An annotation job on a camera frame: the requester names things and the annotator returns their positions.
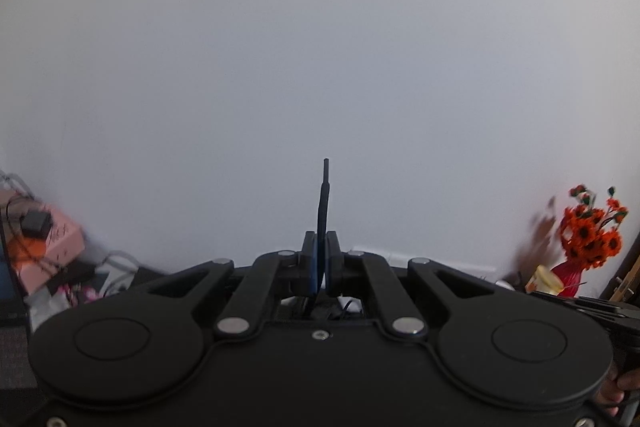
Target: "red vase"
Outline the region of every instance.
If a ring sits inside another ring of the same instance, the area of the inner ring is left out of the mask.
[[[564,284],[564,290],[559,295],[562,297],[575,297],[578,292],[578,285],[582,279],[581,267],[573,261],[564,261],[551,269]]]

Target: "vase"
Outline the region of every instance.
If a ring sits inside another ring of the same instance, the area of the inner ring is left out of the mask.
[[[575,297],[578,292],[580,279],[582,279],[582,268],[573,261],[564,261],[555,266],[551,271],[559,277],[564,284],[564,290],[559,293],[562,297]]]

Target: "pink object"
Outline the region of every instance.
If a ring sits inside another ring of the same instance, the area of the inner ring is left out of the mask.
[[[559,293],[562,297],[575,297],[582,279],[582,269],[572,261],[564,261],[555,266],[551,271],[558,276],[564,284],[564,290]]]
[[[53,263],[66,266],[84,250],[82,230],[78,224],[56,208],[44,205],[42,209],[49,211],[53,218],[53,226],[46,241],[47,250],[44,257]],[[52,266],[46,261],[44,263],[46,266]],[[18,270],[18,276],[24,289],[30,295],[51,278],[49,272],[35,263],[24,263]]]

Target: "circular cover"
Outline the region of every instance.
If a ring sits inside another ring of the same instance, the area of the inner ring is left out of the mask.
[[[52,393],[113,405],[169,390],[203,351],[202,331],[178,299],[140,293],[52,317],[31,339],[30,362]]]
[[[612,357],[605,331],[532,296],[504,297],[461,299],[453,309],[437,344],[451,373],[516,409],[555,409],[593,395]]]

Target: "black power adapter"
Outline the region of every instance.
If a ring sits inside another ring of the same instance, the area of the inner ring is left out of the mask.
[[[47,239],[52,226],[53,218],[47,211],[28,210],[20,221],[22,235],[33,239]]]

